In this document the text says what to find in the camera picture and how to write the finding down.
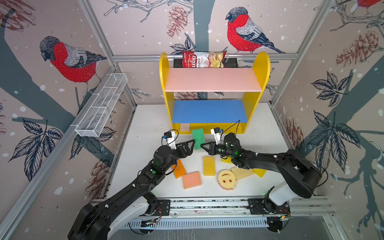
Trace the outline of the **green scouring sponge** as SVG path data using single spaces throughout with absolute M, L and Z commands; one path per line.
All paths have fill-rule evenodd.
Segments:
M 195 140 L 194 150 L 201 149 L 201 144 L 205 143 L 204 129 L 192 130 L 192 136 Z

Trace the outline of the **orange scouring sponge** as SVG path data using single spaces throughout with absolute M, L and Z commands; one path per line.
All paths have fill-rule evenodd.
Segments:
M 182 161 L 179 159 L 177 160 L 177 163 L 172 166 L 173 174 L 176 179 L 179 179 L 183 175 L 187 174 L 187 171 L 182 163 Z

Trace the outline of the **pale pink sponge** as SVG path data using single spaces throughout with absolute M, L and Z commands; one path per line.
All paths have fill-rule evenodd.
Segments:
M 190 129 L 190 124 L 180 124 L 180 131 L 181 132 L 189 132 Z

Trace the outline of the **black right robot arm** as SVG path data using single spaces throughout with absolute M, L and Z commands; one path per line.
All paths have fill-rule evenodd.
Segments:
M 284 182 L 271 188 L 263 198 L 266 212 L 280 207 L 286 202 L 301 197 L 312 197 L 322 177 L 321 171 L 306 159 L 298 158 L 295 150 L 279 154 L 264 154 L 245 150 L 234 133 L 224 137 L 222 144 L 209 142 L 201 144 L 209 155 L 231 158 L 231 162 L 240 169 L 261 169 L 277 172 Z

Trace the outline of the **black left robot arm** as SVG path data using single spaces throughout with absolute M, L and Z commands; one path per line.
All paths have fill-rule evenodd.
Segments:
M 111 198 L 85 205 L 79 212 L 69 234 L 69 240 L 108 240 L 126 223 L 144 214 L 152 214 L 157 197 L 151 192 L 179 159 L 193 153 L 195 140 L 182 142 L 175 149 L 160 146 L 135 180 Z

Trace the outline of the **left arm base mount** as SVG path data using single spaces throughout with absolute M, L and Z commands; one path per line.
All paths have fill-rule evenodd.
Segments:
M 171 209 L 171 201 L 168 199 L 158 199 L 156 203 L 151 203 L 149 208 L 144 213 L 148 217 L 160 217 L 160 216 L 169 216 Z

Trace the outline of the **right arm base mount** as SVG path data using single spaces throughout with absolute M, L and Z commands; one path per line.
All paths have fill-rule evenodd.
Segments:
M 248 199 L 248 207 L 251 215 L 290 215 L 290 206 L 288 202 L 285 202 L 283 205 L 278 206 L 273 203 L 271 200 L 265 198 L 253 198 Z

